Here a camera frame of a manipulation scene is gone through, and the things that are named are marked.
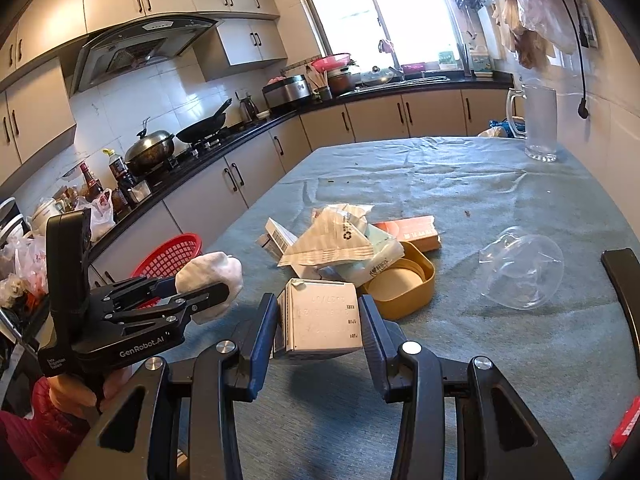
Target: wrinkled tablecloth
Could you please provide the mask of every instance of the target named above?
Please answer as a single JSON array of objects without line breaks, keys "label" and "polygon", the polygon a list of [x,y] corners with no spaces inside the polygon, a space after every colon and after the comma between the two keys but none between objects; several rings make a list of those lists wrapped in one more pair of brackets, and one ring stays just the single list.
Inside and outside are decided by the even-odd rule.
[{"label": "wrinkled tablecloth", "polygon": [[[186,342],[165,357],[193,357],[228,337],[264,292],[278,294],[292,277],[254,243],[269,216],[301,234],[311,208],[341,202],[374,204],[370,221],[435,216],[442,249],[427,256],[436,294],[400,321],[407,337],[446,358],[490,357],[575,478],[596,479],[609,462],[614,428],[640,394],[628,327],[600,254],[640,248],[607,193],[566,150],[549,164],[525,156],[520,140],[426,137],[313,152],[208,248],[242,262],[239,304],[220,320],[191,323]],[[478,250],[513,225],[548,235],[564,253],[558,292],[531,312],[479,295]],[[304,365],[272,362],[258,399],[235,409],[246,480],[390,476],[401,405],[378,396],[363,351]],[[184,447],[186,414],[181,434]],[[453,479],[451,399],[446,441],[446,478]]]}]

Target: hand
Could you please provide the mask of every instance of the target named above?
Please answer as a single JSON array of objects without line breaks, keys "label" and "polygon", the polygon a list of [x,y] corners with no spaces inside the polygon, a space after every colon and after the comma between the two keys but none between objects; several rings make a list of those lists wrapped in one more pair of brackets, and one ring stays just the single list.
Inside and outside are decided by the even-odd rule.
[{"label": "hand", "polygon": [[[132,367],[129,366],[115,370],[105,378],[102,388],[104,399],[100,402],[101,411],[108,407],[111,399],[129,381],[132,373]],[[95,406],[95,394],[80,379],[62,374],[50,377],[48,381],[49,399],[54,407],[61,412],[85,418],[82,409]]]}]

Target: window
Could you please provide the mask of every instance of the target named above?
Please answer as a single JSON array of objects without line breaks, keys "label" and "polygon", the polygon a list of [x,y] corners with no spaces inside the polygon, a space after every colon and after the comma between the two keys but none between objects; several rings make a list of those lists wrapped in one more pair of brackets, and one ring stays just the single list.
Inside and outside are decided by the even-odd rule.
[{"label": "window", "polygon": [[[428,63],[437,68],[438,54],[451,51],[459,59],[459,33],[445,0],[309,0],[328,52],[349,52],[368,70],[373,65]],[[381,54],[380,40],[394,44],[394,54]]]}]

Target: metal bolt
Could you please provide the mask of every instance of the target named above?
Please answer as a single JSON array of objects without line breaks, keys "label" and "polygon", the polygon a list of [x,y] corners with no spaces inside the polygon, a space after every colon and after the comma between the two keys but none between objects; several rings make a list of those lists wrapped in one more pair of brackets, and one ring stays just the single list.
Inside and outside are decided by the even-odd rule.
[{"label": "metal bolt", "polygon": [[229,339],[220,341],[216,345],[216,350],[221,354],[228,354],[229,352],[233,352],[235,349],[236,349],[236,343],[234,343],[233,341],[229,341]]},{"label": "metal bolt", "polygon": [[162,366],[162,358],[161,357],[150,357],[145,361],[145,368],[147,370],[158,370],[159,367]]},{"label": "metal bolt", "polygon": [[402,343],[402,350],[407,354],[415,355],[420,353],[422,347],[415,341],[406,341]]},{"label": "metal bolt", "polygon": [[488,370],[494,364],[491,362],[491,359],[488,357],[480,356],[474,359],[474,366],[476,368],[480,368],[481,370]]}]

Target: mug handle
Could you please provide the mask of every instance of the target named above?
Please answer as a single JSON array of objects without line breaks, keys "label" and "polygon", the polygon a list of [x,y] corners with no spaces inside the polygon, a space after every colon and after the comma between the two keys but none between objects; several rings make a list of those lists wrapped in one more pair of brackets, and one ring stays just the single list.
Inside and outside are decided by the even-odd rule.
[{"label": "mug handle", "polygon": [[[509,92],[507,94],[507,122],[509,123],[509,127],[511,128],[511,131],[513,132],[514,137],[518,136],[518,129],[516,128],[516,123],[513,120],[513,100],[516,97],[522,97],[523,99],[526,99],[526,95],[524,95],[524,92],[522,90],[516,90],[515,88],[509,88]],[[527,132],[520,132],[521,136],[526,137],[527,136]]]}]

